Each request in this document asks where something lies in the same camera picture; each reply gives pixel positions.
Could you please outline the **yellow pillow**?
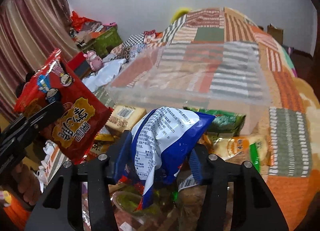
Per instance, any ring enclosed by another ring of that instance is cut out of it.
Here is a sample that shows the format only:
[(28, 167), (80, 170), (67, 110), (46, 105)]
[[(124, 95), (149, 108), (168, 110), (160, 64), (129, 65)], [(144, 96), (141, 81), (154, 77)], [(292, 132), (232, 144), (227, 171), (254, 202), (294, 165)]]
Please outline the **yellow pillow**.
[(172, 16), (170, 22), (173, 23), (174, 21), (176, 21), (176, 20), (178, 20), (179, 18), (183, 17), (185, 14), (188, 14), (190, 11), (191, 11), (191, 9), (190, 9), (190, 8), (187, 8), (187, 7), (179, 8), (179, 9), (174, 13), (174, 15)]

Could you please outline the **brown cardboard box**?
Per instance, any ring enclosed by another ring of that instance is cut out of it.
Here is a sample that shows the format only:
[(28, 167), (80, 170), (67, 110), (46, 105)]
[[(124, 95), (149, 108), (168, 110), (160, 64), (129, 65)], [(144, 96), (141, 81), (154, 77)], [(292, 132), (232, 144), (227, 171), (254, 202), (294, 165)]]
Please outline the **brown cardboard box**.
[(280, 45), (283, 44), (284, 30), (269, 24), (267, 26), (267, 33), (270, 34)]

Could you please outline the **red box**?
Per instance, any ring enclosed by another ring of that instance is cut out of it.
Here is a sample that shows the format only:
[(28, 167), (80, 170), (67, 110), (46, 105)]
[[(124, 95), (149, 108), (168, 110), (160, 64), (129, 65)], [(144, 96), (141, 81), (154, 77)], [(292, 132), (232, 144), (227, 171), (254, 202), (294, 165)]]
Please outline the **red box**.
[(71, 70), (75, 71), (78, 67), (80, 67), (81, 64), (84, 63), (84, 61), (86, 61), (85, 54), (83, 52), (79, 52), (67, 62), (67, 65)]

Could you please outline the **striped brown curtain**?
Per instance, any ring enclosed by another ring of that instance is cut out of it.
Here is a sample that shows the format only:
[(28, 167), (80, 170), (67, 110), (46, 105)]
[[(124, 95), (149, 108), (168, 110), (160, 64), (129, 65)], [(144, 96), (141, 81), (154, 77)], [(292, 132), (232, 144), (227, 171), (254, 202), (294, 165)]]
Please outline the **striped brown curtain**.
[(16, 118), (16, 88), (55, 48), (71, 60), (80, 50), (69, 35), (67, 0), (4, 0), (1, 4), (1, 115)]

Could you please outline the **red cartoon snack bag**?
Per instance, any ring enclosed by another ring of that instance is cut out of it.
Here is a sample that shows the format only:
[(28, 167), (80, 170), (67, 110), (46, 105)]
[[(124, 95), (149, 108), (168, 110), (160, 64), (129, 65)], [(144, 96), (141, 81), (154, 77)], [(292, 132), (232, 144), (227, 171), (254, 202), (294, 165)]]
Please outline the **red cartoon snack bag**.
[(74, 164), (79, 164), (113, 109), (101, 103), (82, 83), (60, 49), (50, 54), (46, 64), (25, 85), (14, 111), (31, 117), (54, 101), (62, 104), (63, 114), (41, 134), (56, 143)]

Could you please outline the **green snack bag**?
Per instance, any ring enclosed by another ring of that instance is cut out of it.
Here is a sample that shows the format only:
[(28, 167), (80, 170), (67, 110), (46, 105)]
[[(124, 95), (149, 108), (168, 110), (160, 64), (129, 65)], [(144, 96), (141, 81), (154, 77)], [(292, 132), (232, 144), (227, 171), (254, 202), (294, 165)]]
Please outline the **green snack bag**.
[(184, 106), (183, 109), (215, 116), (215, 119), (212, 121), (207, 131), (216, 135), (227, 134), (232, 137), (238, 136), (245, 124), (245, 114), (187, 106)]

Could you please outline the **blue white snack bag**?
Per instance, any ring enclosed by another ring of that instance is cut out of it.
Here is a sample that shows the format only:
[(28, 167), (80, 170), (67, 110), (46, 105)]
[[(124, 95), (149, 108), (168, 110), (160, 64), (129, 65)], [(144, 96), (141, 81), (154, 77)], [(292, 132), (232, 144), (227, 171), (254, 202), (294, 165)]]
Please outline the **blue white snack bag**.
[(214, 120), (214, 115), (163, 106), (135, 124), (124, 176), (140, 188), (137, 210), (152, 205), (155, 185), (171, 185), (176, 180), (187, 156)]

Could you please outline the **beige rice cracker pack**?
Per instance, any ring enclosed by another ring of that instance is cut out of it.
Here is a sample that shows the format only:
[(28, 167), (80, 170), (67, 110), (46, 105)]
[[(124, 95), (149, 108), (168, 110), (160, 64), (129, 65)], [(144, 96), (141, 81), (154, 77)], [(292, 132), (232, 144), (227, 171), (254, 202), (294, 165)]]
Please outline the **beige rice cracker pack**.
[(113, 135), (121, 135), (126, 130), (131, 131), (145, 115), (144, 108), (116, 105), (105, 126)]

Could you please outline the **orange label rice cake pack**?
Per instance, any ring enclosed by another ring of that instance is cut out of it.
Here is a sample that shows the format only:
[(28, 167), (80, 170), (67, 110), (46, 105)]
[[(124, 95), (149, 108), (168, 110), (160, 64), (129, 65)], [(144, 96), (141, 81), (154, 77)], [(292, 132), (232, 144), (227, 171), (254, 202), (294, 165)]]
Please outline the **orange label rice cake pack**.
[(271, 156), (268, 142), (263, 135), (213, 139), (209, 153), (235, 164), (250, 161), (258, 171), (269, 164)]

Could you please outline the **pink plush toy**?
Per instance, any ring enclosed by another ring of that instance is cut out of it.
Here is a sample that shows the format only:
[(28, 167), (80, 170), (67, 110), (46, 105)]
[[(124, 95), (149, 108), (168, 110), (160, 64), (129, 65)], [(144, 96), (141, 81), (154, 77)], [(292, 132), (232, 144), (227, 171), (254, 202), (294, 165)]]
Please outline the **pink plush toy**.
[(102, 59), (94, 50), (89, 50), (84, 54), (86, 61), (94, 72), (98, 72), (103, 67)]

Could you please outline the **clear plastic storage bin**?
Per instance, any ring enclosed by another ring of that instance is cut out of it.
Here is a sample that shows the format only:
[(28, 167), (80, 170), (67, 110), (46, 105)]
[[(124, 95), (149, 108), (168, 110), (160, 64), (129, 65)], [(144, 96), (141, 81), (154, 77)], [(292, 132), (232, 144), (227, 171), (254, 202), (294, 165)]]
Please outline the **clear plastic storage bin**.
[(195, 107), (245, 114), (249, 135), (271, 103), (252, 42), (178, 43), (144, 49), (106, 90), (116, 104)]

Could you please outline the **green gift box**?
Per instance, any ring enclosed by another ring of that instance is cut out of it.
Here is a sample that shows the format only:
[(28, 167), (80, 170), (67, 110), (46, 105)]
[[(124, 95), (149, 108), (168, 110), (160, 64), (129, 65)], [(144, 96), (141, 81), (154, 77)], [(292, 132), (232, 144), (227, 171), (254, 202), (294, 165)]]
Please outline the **green gift box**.
[(104, 58), (112, 51), (112, 49), (121, 45), (122, 42), (123, 40), (120, 38), (117, 29), (112, 27), (95, 39), (93, 49), (98, 56)]

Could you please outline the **patchwork striped bed quilt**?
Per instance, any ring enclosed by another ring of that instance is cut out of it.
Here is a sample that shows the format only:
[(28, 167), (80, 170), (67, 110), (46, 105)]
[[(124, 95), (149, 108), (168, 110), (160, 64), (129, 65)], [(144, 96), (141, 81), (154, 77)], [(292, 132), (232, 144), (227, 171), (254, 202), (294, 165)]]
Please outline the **patchwork striped bed quilt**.
[(133, 35), (111, 54), (127, 59), (124, 70), (102, 83), (86, 80), (103, 104), (215, 110), (219, 122), (223, 111), (243, 115), (242, 128), (209, 130), (200, 142), (232, 163), (255, 146), (289, 229), (308, 217), (319, 193), (319, 101), (271, 35), (236, 10), (201, 9), (159, 36)]

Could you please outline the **white plastic bag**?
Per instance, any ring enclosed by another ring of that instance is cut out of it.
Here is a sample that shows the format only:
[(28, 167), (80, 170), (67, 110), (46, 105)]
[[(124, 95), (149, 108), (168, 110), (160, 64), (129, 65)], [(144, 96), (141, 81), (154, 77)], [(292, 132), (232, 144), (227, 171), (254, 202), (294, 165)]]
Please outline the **white plastic bag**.
[(110, 83), (119, 74), (125, 63), (126, 59), (106, 62), (98, 72), (83, 78), (81, 81), (91, 92), (95, 92), (98, 88)]

